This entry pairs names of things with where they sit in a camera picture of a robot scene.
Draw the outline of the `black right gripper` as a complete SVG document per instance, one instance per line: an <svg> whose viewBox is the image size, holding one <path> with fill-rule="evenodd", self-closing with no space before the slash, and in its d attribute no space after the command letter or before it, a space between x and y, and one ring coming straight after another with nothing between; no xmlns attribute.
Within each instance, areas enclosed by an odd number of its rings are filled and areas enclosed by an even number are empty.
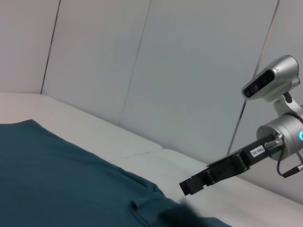
<svg viewBox="0 0 303 227"><path fill-rule="evenodd" d="M193 195L205 186L240 175L254 164L282 149L282 135L270 134L210 164L202 171L179 183L185 196ZM202 227L202 219L185 203L173 203L162 211L163 227Z"/></svg>

